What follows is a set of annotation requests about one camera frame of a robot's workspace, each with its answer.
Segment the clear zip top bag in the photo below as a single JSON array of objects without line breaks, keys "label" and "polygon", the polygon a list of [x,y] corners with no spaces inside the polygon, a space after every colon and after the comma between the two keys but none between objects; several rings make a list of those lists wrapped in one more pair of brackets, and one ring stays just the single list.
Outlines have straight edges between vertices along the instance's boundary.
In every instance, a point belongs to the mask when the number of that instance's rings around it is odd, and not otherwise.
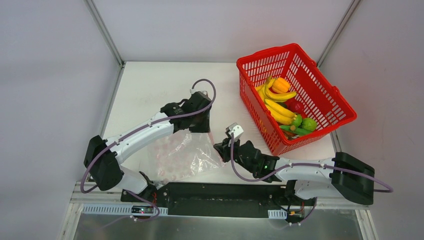
[{"label": "clear zip top bag", "polygon": [[178,131],[146,147],[148,176],[159,186],[179,182],[223,167],[211,133]]}]

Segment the yellow banana bunch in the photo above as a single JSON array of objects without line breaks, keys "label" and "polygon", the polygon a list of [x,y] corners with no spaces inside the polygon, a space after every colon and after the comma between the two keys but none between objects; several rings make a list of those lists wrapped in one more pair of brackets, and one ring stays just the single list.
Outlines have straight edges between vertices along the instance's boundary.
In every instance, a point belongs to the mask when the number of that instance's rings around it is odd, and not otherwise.
[{"label": "yellow banana bunch", "polygon": [[263,102],[265,99],[269,99],[277,103],[283,103],[297,96],[297,92],[289,91],[290,89],[286,93],[275,93],[271,87],[277,78],[278,77],[269,76],[262,85],[255,87],[256,92]]},{"label": "yellow banana bunch", "polygon": [[271,116],[280,124],[291,125],[297,118],[297,114],[270,99],[265,99],[264,103]]}]

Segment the red plastic basket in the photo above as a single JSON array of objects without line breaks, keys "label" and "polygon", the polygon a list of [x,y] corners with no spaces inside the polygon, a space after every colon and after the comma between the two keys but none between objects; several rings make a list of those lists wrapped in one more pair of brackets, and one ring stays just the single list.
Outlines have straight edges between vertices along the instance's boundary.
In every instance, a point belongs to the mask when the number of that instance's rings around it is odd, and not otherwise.
[{"label": "red plastic basket", "polygon": [[[297,43],[243,56],[236,66],[241,100],[274,156],[315,142],[357,118],[339,89],[327,81],[316,62]],[[306,116],[317,122],[313,133],[292,140],[284,135],[256,90],[269,76],[282,77],[290,83],[290,90],[297,93],[295,100],[303,104]]]}]

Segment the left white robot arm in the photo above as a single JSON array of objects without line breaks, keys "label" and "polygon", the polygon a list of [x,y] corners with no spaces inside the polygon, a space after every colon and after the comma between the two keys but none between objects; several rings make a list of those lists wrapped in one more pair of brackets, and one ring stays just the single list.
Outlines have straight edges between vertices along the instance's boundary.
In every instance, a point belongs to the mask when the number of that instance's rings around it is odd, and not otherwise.
[{"label": "left white robot arm", "polygon": [[107,139],[99,135],[91,138],[83,163],[96,188],[107,191],[117,187],[133,192],[140,202],[149,201],[153,183],[144,173],[122,164],[142,148],[178,131],[208,133],[212,103],[204,92],[196,91],[189,99],[167,103],[147,121],[126,132]]}]

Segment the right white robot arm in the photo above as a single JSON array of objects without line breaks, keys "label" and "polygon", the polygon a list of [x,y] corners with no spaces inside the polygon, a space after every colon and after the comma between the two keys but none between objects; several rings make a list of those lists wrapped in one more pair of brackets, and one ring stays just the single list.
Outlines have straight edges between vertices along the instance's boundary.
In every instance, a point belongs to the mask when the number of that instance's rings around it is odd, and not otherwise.
[{"label": "right white robot arm", "polygon": [[319,160],[295,160],[262,153],[251,141],[241,144],[226,138],[214,144],[223,162],[239,165],[252,174],[246,182],[285,182],[284,200],[343,197],[360,205],[374,203],[375,169],[346,152]]}]

